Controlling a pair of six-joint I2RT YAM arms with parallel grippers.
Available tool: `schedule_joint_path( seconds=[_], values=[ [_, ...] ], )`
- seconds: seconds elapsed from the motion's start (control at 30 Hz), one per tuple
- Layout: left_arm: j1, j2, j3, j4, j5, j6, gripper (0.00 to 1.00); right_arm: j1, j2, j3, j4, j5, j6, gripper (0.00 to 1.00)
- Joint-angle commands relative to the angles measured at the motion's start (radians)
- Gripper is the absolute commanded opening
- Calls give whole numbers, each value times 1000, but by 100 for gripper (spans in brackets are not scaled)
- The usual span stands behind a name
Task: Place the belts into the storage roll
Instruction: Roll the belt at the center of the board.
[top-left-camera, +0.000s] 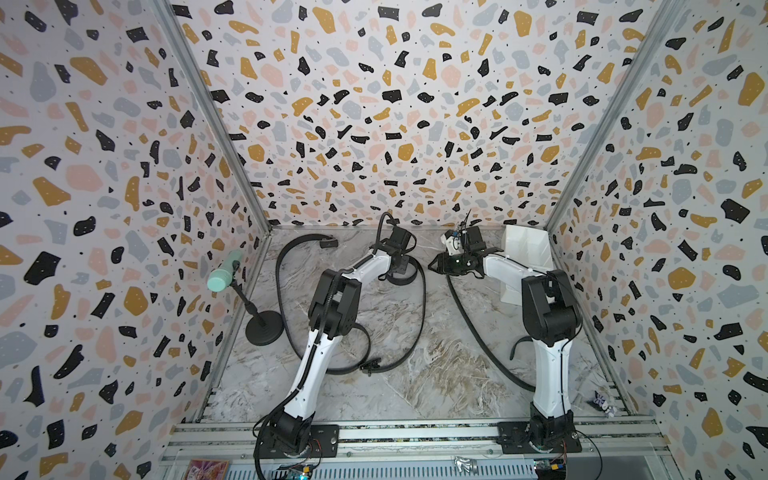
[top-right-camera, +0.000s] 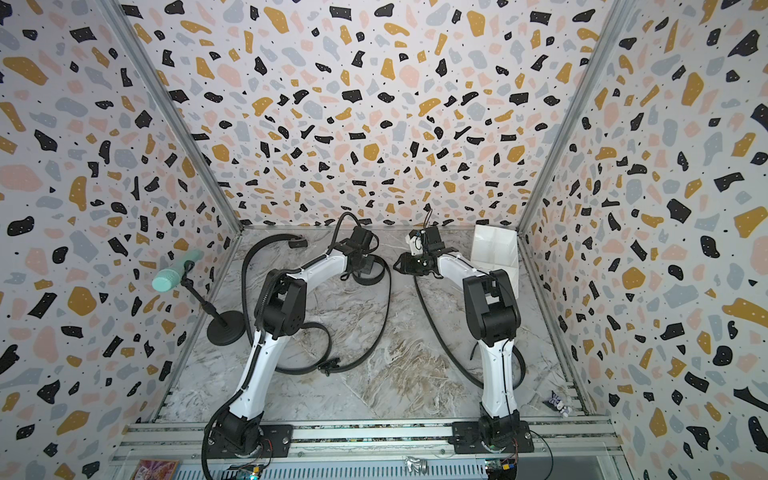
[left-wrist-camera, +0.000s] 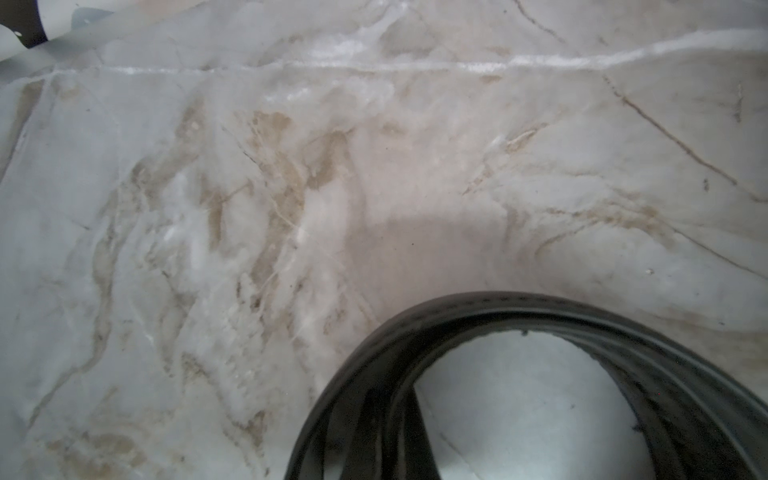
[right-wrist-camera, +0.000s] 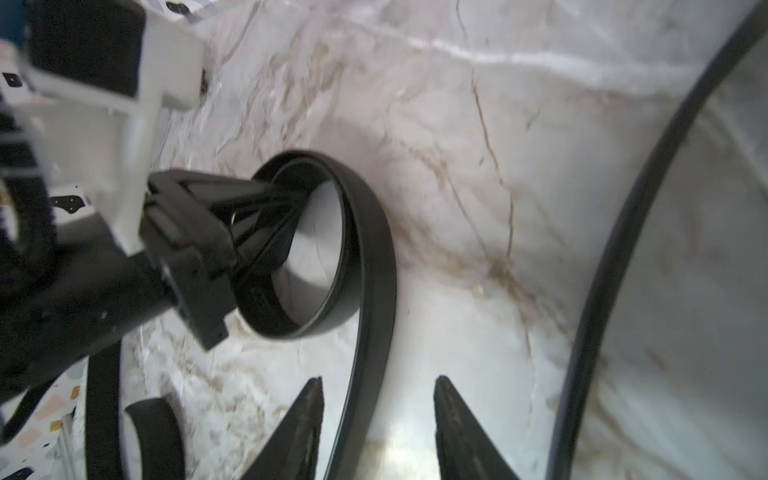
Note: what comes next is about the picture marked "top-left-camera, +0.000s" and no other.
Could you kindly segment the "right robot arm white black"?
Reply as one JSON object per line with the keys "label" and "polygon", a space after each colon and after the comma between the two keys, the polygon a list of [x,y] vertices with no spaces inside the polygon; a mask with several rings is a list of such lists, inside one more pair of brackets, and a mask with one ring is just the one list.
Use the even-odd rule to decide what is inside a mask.
{"label": "right robot arm white black", "polygon": [[506,376],[533,393],[523,438],[538,452],[563,447],[575,433],[568,366],[583,321],[567,275],[554,267],[547,233],[507,226],[496,248],[485,242],[478,226],[460,226],[443,233],[440,242],[444,251],[429,264],[431,271],[448,278],[473,274],[495,279],[512,294],[505,301],[522,308],[524,339],[534,347],[535,383],[511,372]]}

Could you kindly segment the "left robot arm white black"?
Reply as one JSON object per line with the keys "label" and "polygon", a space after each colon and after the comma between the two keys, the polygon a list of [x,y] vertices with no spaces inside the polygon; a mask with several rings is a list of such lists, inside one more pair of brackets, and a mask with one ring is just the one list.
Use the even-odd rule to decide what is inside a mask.
{"label": "left robot arm white black", "polygon": [[368,375],[389,372],[414,353],[426,324],[427,306],[426,275],[411,256],[416,245],[415,237],[385,212],[379,219],[375,241],[361,260],[348,268],[323,272],[309,305],[308,339],[291,390],[254,425],[257,455],[276,450],[286,456],[300,456],[311,448],[311,426],[321,386],[336,347],[344,336],[361,327],[357,315],[365,285],[377,280],[408,286],[419,280],[420,325],[412,344],[398,360],[382,365],[376,358],[363,357],[355,368]]}

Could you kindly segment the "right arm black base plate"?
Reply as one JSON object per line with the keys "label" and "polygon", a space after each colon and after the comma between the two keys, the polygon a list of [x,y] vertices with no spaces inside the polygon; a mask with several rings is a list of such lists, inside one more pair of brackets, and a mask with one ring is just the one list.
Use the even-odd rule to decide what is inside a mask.
{"label": "right arm black base plate", "polygon": [[504,454],[581,453],[582,444],[575,432],[546,436],[529,422],[507,421],[497,424],[497,444]]}

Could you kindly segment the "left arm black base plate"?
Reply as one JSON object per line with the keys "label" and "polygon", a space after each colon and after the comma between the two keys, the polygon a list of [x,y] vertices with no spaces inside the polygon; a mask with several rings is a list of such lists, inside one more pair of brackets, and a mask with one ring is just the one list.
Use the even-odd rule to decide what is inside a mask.
{"label": "left arm black base plate", "polygon": [[295,444],[293,441],[281,440],[274,428],[267,427],[262,438],[257,441],[254,456],[285,461],[335,458],[339,433],[340,426],[337,424],[312,424]]}

